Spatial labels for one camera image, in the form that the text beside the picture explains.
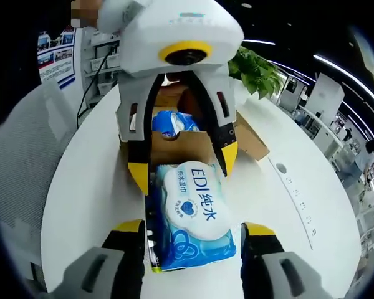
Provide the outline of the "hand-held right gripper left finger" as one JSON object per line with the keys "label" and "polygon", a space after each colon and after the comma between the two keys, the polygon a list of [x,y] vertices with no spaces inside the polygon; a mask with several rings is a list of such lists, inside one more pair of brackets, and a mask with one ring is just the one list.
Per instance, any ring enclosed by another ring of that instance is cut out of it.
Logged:
{"label": "hand-held right gripper left finger", "polygon": [[50,298],[140,298],[145,274],[145,221],[126,221],[112,229],[64,271]]}

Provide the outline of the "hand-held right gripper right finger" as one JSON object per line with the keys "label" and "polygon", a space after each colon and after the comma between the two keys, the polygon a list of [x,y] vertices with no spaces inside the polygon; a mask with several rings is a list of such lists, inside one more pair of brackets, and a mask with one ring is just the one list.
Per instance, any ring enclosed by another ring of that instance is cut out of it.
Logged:
{"label": "hand-held right gripper right finger", "polygon": [[331,298],[321,276],[294,252],[286,252],[270,228],[241,224],[244,298]]}

